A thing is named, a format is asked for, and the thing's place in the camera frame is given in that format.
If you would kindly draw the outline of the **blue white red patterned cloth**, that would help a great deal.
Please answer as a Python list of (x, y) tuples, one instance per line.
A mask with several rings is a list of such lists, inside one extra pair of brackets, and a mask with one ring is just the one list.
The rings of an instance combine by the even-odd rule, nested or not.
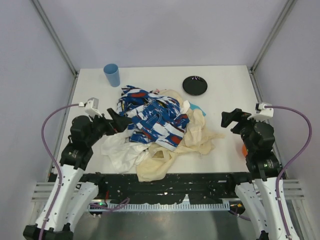
[(183, 140), (190, 122), (187, 114), (181, 113), (178, 100), (131, 85), (121, 90), (116, 111), (132, 121), (127, 127), (129, 141), (156, 143), (174, 151)]

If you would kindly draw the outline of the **teal cloth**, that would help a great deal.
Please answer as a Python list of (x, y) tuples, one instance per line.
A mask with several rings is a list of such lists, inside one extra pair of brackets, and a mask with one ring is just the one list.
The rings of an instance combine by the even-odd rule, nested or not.
[(203, 116), (203, 117), (206, 116), (206, 113), (198, 105), (195, 105), (191, 102), (189, 102), (189, 111), (188, 112), (192, 116), (197, 117), (197, 118), (200, 116)]

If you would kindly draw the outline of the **cream cloth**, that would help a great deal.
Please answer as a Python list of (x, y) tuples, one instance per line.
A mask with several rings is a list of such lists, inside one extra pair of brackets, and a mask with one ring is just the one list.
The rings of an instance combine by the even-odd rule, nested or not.
[(206, 120), (202, 111), (198, 108), (189, 109), (186, 112), (189, 123), (182, 141), (174, 151), (170, 151), (157, 143), (152, 143), (148, 148), (148, 154), (136, 167), (139, 182), (151, 182), (162, 180), (178, 156), (198, 153), (208, 155), (215, 146), (213, 140), (223, 139), (222, 133), (217, 133), (206, 126)]

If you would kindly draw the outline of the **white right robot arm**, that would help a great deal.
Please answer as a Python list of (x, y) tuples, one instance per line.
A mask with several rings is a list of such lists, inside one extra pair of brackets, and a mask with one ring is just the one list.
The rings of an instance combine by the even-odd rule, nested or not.
[(258, 240), (298, 240), (284, 195), (282, 165), (273, 152), (274, 128), (266, 122), (273, 116), (265, 108), (256, 114), (239, 108), (222, 112), (221, 127), (240, 135), (247, 155), (248, 177), (231, 177), (234, 192), (244, 205)]

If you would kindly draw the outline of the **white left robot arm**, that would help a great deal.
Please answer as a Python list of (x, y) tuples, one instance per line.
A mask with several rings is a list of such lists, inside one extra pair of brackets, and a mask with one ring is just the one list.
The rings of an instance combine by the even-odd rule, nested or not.
[(75, 192), (93, 155), (93, 145), (103, 136), (112, 136), (126, 130), (132, 120), (120, 116), (113, 109), (106, 119), (96, 109), (75, 117), (71, 122), (68, 144), (55, 163), (57, 178), (44, 209), (35, 224), (27, 225), (23, 236), (27, 240), (71, 240), (83, 213), (105, 187), (103, 176), (90, 174)]

